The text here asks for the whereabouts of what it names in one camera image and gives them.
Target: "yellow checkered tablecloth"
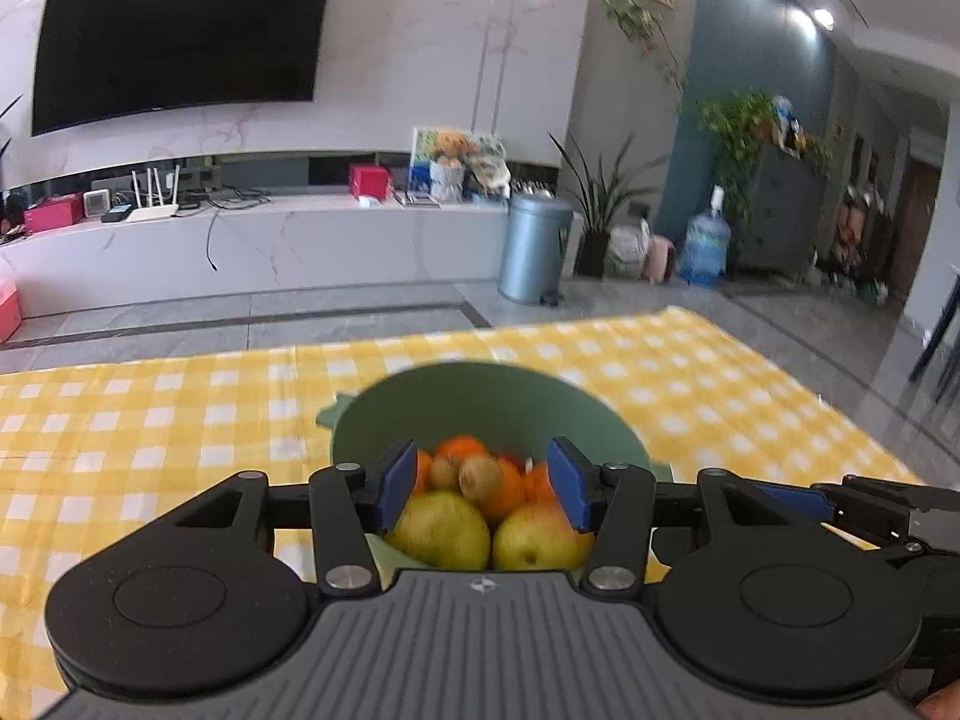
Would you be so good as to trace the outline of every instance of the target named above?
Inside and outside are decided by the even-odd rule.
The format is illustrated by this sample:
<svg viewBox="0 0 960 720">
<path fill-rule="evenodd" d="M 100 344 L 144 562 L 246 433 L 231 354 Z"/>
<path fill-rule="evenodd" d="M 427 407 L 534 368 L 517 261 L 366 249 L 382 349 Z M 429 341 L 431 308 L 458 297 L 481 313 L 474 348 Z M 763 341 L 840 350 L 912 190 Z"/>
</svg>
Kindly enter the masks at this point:
<svg viewBox="0 0 960 720">
<path fill-rule="evenodd" d="M 328 464 L 316 411 L 410 365 L 496 359 L 601 398 L 678 481 L 704 466 L 797 485 L 916 479 L 843 415 L 702 317 L 646 317 L 87 365 L 0 377 L 0 717 L 64 691 L 43 627 L 83 557 L 241 469 L 274 484 Z M 307 533 L 277 555 L 310 576 Z"/>
</svg>

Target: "television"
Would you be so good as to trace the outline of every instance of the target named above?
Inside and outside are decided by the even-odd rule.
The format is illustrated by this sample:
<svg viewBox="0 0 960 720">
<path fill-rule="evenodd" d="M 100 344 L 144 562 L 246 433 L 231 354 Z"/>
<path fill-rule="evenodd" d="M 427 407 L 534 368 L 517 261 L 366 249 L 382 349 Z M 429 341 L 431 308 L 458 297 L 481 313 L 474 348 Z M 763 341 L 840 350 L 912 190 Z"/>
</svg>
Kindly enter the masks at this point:
<svg viewBox="0 0 960 720">
<path fill-rule="evenodd" d="M 148 111 L 313 100 L 326 0 L 47 0 L 32 133 Z"/>
</svg>

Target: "trash can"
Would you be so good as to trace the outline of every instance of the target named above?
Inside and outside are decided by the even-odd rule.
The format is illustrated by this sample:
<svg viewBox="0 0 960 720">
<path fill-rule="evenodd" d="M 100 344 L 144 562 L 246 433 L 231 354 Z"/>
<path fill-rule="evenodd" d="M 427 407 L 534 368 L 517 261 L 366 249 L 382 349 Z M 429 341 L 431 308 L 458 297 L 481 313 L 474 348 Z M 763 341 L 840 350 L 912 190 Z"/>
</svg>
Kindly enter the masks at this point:
<svg viewBox="0 0 960 720">
<path fill-rule="evenodd" d="M 573 209 L 544 194 L 516 194 L 510 203 L 507 244 L 500 265 L 500 294 L 516 303 L 560 300 L 560 274 Z"/>
</svg>

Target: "tile floor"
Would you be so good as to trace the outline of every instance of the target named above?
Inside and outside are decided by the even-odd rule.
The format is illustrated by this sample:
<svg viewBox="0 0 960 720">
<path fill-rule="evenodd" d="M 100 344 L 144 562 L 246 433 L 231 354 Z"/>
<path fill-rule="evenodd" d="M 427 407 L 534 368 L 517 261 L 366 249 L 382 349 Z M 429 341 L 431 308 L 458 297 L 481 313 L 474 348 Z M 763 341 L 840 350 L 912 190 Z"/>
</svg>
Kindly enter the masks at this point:
<svg viewBox="0 0 960 720">
<path fill-rule="evenodd" d="M 559 308 L 520 306 L 493 282 L 231 295 L 29 319 L 0 346 L 0 373 L 297 343 L 353 341 L 561 319 L 702 314 L 846 413 L 930 484 L 960 488 L 960 406 L 931 391 L 943 366 L 907 383 L 918 338 L 853 298 L 768 283 L 723 293 L 686 285 L 571 281 Z"/>
</svg>

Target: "pink box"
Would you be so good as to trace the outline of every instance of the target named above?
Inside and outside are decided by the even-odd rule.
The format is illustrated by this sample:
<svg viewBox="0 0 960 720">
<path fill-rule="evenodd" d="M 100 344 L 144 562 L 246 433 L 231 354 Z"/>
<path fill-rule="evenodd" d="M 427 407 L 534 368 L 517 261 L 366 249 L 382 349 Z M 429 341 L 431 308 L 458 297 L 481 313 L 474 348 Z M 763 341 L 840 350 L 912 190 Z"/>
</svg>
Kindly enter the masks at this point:
<svg viewBox="0 0 960 720">
<path fill-rule="evenodd" d="M 27 210 L 24 218 L 30 234 L 69 227 L 83 218 L 83 195 L 65 194 L 63 197 L 51 197 L 41 205 Z"/>
<path fill-rule="evenodd" d="M 13 281 L 0 281 L 0 343 L 8 341 L 22 323 L 16 286 Z"/>
<path fill-rule="evenodd" d="M 350 166 L 350 193 L 354 197 L 369 194 L 378 200 L 387 199 L 387 187 L 390 186 L 390 173 L 378 165 Z"/>
</svg>

